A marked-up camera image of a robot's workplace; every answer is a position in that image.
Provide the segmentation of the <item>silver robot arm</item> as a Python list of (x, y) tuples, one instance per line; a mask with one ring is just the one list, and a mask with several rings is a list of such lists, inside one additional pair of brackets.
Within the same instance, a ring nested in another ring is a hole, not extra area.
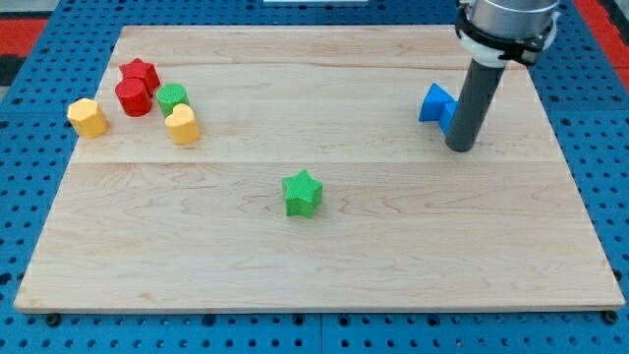
[(468, 21), (477, 29), (506, 39), (542, 34), (553, 22), (558, 0), (472, 0)]

